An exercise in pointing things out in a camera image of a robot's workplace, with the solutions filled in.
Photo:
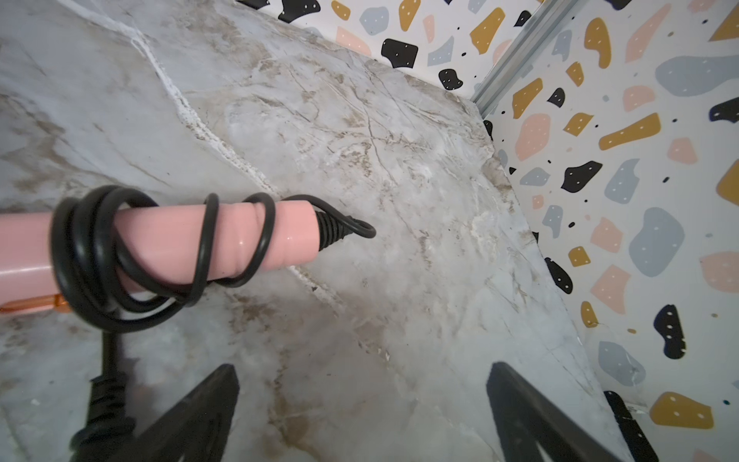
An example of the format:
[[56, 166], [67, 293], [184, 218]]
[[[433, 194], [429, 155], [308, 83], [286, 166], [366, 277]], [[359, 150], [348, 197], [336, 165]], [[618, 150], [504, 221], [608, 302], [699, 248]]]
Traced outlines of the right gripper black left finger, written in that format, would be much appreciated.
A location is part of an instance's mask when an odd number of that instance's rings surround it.
[[221, 461], [240, 392], [235, 367], [222, 364], [112, 461]]

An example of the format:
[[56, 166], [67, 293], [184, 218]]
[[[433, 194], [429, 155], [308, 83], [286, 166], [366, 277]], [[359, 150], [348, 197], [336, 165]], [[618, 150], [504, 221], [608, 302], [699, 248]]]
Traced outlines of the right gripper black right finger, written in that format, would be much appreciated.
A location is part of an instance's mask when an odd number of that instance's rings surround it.
[[486, 383], [506, 461], [615, 461], [617, 457], [504, 362]]

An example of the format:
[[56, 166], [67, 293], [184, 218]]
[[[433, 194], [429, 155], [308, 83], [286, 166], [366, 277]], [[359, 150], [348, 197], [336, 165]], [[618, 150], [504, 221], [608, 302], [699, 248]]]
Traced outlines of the pink hair dryer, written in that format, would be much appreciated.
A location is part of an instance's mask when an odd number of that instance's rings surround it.
[[[157, 280], [189, 284], [205, 208], [181, 205], [125, 209], [115, 216], [123, 242]], [[223, 204], [217, 214], [209, 279], [233, 278], [244, 271], [257, 248], [266, 209], [248, 202]], [[31, 314], [67, 311], [51, 264], [50, 213], [7, 214], [1, 218], [1, 312]], [[307, 201], [281, 201], [263, 271], [302, 265], [319, 253], [319, 224]]]

